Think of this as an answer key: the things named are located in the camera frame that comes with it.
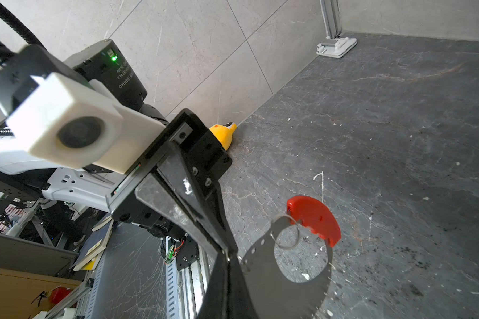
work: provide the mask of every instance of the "red handle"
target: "red handle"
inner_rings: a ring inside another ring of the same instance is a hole
[[[341,239],[341,228],[332,212],[322,202],[309,196],[294,196],[287,201],[287,211],[296,221],[319,235],[333,247]]]

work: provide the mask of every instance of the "camera lens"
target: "camera lens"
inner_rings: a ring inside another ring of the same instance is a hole
[[[102,121],[96,117],[77,118],[65,124],[57,137],[69,148],[84,148],[94,143],[101,135],[101,123]]]

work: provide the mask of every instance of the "yellow plush toy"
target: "yellow plush toy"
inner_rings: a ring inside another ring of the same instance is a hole
[[[217,140],[222,143],[222,146],[225,150],[229,148],[232,142],[232,133],[236,131],[237,125],[233,122],[229,122],[225,125],[213,125],[209,130],[217,138]]]

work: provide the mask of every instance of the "metal ring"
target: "metal ring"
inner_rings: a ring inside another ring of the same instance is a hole
[[[274,219],[272,219],[272,225],[274,222],[276,222],[277,220],[281,219],[282,217],[287,217],[289,218],[290,220],[294,221],[295,225],[296,225],[296,242],[291,245],[291,246],[282,246],[281,244],[279,244],[277,242],[277,239],[275,239],[273,237],[273,231],[270,232],[270,237],[273,239],[273,241],[275,242],[275,245],[279,246],[281,249],[284,249],[284,250],[290,250],[290,249],[293,249],[294,247],[296,247],[296,245],[298,245],[298,243],[300,242],[300,228],[298,227],[298,223],[296,222],[296,220],[293,218],[293,216],[289,215],[289,214],[278,214],[274,217]]]

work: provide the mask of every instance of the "book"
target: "book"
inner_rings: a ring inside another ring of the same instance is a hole
[[[95,232],[96,230],[100,229],[104,225],[106,225],[110,220],[112,220],[112,215],[110,213],[106,213],[97,223],[92,227],[92,231]]]
[[[97,263],[99,263],[103,252],[100,252],[96,257],[92,258],[85,266],[82,267],[84,271],[93,271],[96,269]]]
[[[105,226],[90,234],[80,250],[80,255],[72,265],[74,271],[82,269],[92,258],[105,250],[108,240],[110,239],[110,234],[112,233],[112,225],[113,221],[110,220]]]

